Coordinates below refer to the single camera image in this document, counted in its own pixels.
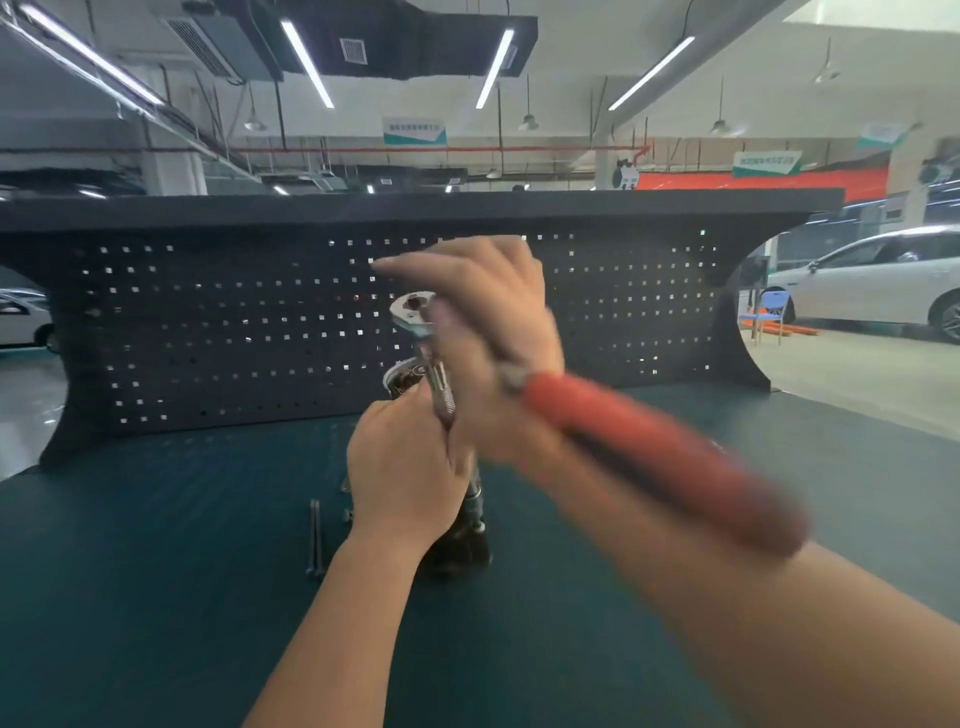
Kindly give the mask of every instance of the pegboard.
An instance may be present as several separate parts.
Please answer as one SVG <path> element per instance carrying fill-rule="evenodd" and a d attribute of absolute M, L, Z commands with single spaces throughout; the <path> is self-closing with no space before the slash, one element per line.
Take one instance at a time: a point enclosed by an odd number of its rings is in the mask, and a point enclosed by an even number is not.
<path fill-rule="evenodd" d="M 122 436 L 362 411 L 413 355 L 388 310 L 406 289 L 370 263 L 475 234 L 526 238 L 571 371 L 616 387 L 756 373 L 728 280 L 834 205 L 813 192 L 766 192 L 780 208 L 754 212 L 743 192 L 267 198 L 258 219 L 249 198 L 25 204 L 19 224 L 0 217 L 0 261 L 51 297 L 70 379 L 58 437 Z"/>

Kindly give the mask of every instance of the green workbench surface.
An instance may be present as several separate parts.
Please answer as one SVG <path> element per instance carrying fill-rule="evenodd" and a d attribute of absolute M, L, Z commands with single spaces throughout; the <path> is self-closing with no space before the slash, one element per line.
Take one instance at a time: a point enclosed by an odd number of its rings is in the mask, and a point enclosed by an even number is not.
<path fill-rule="evenodd" d="M 635 391 L 778 475 L 818 538 L 960 618 L 960 445 L 787 394 Z M 354 419 L 117 442 L 0 485 L 0 725 L 236 726 L 306 610 Z M 538 492 L 487 471 L 487 570 L 420 583 L 390 726 L 733 725 Z"/>

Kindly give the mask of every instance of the white car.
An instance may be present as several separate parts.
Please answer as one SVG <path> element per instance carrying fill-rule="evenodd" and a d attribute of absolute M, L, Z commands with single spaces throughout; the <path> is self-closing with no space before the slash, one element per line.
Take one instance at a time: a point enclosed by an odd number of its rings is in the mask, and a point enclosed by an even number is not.
<path fill-rule="evenodd" d="M 57 352 L 57 336 L 44 294 L 0 288 L 0 347 L 9 346 L 38 346 Z"/>
<path fill-rule="evenodd" d="M 925 324 L 960 344 L 960 226 L 885 232 L 803 268 L 771 274 L 766 290 L 790 292 L 796 317 Z"/>

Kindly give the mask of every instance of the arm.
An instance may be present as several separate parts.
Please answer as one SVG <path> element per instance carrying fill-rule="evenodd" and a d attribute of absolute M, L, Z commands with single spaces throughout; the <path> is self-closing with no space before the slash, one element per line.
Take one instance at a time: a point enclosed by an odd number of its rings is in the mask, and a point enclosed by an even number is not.
<path fill-rule="evenodd" d="M 350 536 L 245 726 L 380 726 L 416 553 Z"/>
<path fill-rule="evenodd" d="M 432 407 L 429 389 L 415 387 L 361 418 L 348 448 L 353 528 L 246 728 L 383 724 L 414 574 L 453 524 L 472 463 L 453 456 Z"/>
<path fill-rule="evenodd" d="M 553 498 L 758 725 L 960 725 L 960 626 L 819 546 L 758 556 L 599 469 L 499 387 L 492 351 L 561 371 L 540 269 L 518 239 L 378 261 L 431 307 L 462 434 Z"/>

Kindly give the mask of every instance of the right hand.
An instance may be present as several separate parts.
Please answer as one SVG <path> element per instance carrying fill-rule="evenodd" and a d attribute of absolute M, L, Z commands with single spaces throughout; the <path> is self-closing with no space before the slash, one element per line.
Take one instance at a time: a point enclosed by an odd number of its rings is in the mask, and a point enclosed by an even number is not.
<path fill-rule="evenodd" d="M 545 425 L 504 392 L 494 365 L 506 358 L 561 373 L 564 352 L 546 308 L 542 266 L 527 244 L 516 236 L 446 240 L 380 258 L 373 268 L 438 295 L 427 315 L 457 402 L 451 446 L 466 439 L 495 462 L 530 465 Z"/>

